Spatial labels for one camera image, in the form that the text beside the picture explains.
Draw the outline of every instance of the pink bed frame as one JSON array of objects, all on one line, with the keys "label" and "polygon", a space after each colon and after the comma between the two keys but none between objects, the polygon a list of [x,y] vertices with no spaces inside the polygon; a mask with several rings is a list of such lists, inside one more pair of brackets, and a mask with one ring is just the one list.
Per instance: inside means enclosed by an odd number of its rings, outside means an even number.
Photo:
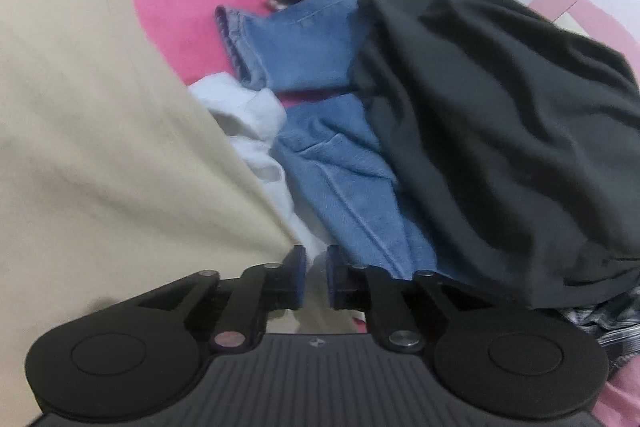
[{"label": "pink bed frame", "polygon": [[569,13],[590,37],[625,55],[640,79],[640,46],[625,27],[589,0],[533,0],[529,7],[554,22]]}]

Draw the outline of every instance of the denim pant leg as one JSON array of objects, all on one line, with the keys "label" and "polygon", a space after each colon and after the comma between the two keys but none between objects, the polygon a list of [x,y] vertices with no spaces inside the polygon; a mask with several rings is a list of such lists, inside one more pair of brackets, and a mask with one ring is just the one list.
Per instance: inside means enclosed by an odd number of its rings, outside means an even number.
[{"label": "denim pant leg", "polygon": [[396,178],[355,95],[289,108],[273,155],[353,263],[402,279],[436,268],[433,248],[399,210]]},{"label": "denim pant leg", "polygon": [[357,0],[303,0],[261,17],[219,6],[216,21],[244,87],[345,89],[370,22]]}]

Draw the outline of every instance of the pile of clothes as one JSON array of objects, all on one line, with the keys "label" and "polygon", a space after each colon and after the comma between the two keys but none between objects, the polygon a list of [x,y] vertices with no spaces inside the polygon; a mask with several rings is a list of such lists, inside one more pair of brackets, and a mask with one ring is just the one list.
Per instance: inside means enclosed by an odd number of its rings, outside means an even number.
[{"label": "pile of clothes", "polygon": [[216,21],[242,86],[322,93],[287,109],[271,156],[354,264],[557,310],[613,368],[638,352],[640,94],[619,53],[515,0]]}]

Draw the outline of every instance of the logo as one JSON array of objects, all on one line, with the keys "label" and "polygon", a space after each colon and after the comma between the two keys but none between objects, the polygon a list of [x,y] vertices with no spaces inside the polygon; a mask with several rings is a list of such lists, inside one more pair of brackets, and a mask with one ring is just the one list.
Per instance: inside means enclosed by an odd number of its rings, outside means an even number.
[{"label": "logo", "polygon": [[312,341],[309,341],[309,345],[312,347],[322,347],[326,344],[326,341],[319,339],[318,337],[314,338]]}]

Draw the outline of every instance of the white cloth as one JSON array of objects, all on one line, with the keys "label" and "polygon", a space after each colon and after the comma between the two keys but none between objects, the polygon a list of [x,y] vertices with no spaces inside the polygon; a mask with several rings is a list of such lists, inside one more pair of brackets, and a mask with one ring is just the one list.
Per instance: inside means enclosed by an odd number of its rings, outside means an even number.
[{"label": "white cloth", "polygon": [[296,214],[284,169],[269,154],[287,118],[280,101],[270,89],[246,89],[228,73],[205,76],[191,84],[189,91],[213,115],[238,155],[260,180],[313,263],[326,250],[326,243]]},{"label": "white cloth", "polygon": [[205,76],[189,87],[190,93],[216,119],[231,145],[256,175],[280,217],[306,249],[305,305],[296,312],[270,321],[275,333],[356,333],[348,311],[328,307],[326,247],[332,239],[302,198],[292,198],[282,166],[270,155],[271,145],[286,120],[282,104],[270,89],[242,87],[228,73]]}]

